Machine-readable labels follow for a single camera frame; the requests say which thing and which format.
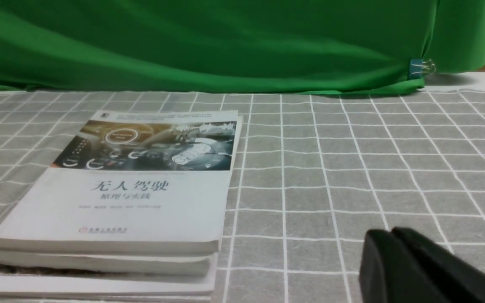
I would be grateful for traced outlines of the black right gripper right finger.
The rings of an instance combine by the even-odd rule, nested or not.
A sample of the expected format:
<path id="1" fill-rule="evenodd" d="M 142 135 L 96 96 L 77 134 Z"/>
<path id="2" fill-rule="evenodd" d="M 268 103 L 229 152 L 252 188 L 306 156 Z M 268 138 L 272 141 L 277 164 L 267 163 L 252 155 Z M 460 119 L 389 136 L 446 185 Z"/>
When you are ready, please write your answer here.
<path id="1" fill-rule="evenodd" d="M 485 273 L 412 228 L 395 227 L 430 282 L 450 303 L 485 303 Z"/>

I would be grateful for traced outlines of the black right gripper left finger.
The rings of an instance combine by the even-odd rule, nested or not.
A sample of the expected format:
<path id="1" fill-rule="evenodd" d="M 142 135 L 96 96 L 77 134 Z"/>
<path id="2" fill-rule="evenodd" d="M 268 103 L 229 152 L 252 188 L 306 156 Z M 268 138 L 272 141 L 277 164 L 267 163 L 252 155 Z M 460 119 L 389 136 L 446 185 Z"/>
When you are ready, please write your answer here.
<path id="1" fill-rule="evenodd" d="M 402 242 L 385 230 L 366 232 L 359 271 L 364 303 L 449 303 Z"/>

